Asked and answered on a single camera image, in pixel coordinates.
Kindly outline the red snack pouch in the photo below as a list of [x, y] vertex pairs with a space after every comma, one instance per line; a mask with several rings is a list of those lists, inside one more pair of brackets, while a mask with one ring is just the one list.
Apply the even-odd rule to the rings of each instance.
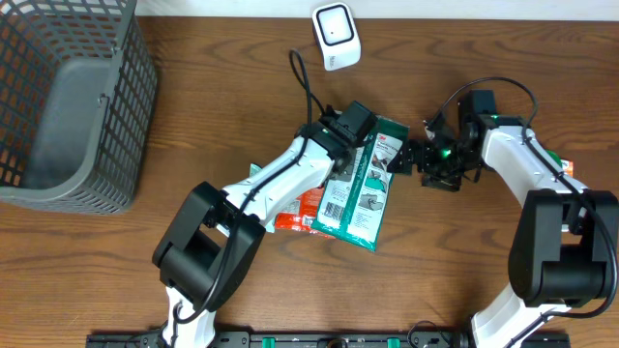
[[286, 206], [275, 218], [277, 230], [293, 230], [332, 239], [332, 236], [313, 229], [311, 226], [316, 219], [319, 203], [324, 188], [313, 188]]

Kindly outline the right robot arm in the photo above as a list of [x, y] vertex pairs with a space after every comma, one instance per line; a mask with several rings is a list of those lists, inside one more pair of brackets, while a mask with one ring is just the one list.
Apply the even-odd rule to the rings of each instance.
[[553, 318], [604, 313], [618, 289], [617, 197], [566, 174], [520, 117], [469, 112], [458, 138], [441, 139], [438, 125], [427, 123], [427, 140], [404, 143], [388, 171], [417, 169], [426, 186], [457, 191], [467, 171], [487, 168], [521, 206], [509, 283], [451, 346], [519, 347]]

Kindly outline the pale green wet wipes pack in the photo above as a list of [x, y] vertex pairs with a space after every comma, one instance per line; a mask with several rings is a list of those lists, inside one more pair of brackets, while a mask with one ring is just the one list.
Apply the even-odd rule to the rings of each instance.
[[262, 167], [259, 166], [256, 163], [252, 163], [250, 166], [250, 176], [252, 177], [253, 175], [257, 174], [258, 172], [260, 172], [262, 170]]

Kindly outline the green 3M gloves package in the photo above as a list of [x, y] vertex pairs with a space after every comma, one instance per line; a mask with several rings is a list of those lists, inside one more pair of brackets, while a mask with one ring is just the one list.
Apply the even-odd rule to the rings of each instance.
[[356, 149], [351, 179], [326, 184], [311, 228], [356, 247], [376, 250], [393, 181], [387, 166], [408, 133], [407, 126], [379, 118]]

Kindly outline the orange snack packet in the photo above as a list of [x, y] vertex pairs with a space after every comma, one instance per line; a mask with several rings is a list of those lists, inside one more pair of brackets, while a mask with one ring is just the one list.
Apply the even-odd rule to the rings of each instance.
[[562, 159], [561, 160], [562, 170], [569, 176], [574, 176], [574, 163], [572, 161]]

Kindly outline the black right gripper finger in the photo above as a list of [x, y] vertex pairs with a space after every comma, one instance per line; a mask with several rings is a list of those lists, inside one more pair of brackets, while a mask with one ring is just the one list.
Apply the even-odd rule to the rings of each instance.
[[388, 165], [387, 171], [398, 175], [411, 175], [412, 163], [408, 159], [394, 158]]
[[394, 156], [395, 160], [411, 160], [412, 159], [412, 150], [411, 150], [411, 140], [406, 140], [401, 144], [397, 153]]

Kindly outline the green-lidded seasoning jar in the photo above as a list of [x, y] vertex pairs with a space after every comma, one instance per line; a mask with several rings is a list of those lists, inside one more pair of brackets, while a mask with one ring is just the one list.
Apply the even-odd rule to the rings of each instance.
[[562, 163], [562, 160], [560, 159], [560, 157], [555, 152], [553, 152], [553, 151], [550, 151], [550, 150], [545, 150], [545, 151], [558, 164], [560, 169], [563, 169], [563, 163]]

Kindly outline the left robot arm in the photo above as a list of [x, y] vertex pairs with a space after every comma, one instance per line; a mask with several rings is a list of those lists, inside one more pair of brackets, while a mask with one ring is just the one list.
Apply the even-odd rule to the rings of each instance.
[[216, 311], [248, 273], [266, 224], [301, 194], [354, 161], [363, 132], [313, 124], [256, 174], [222, 189], [203, 182], [187, 196], [152, 261], [169, 299], [164, 347], [206, 347]]

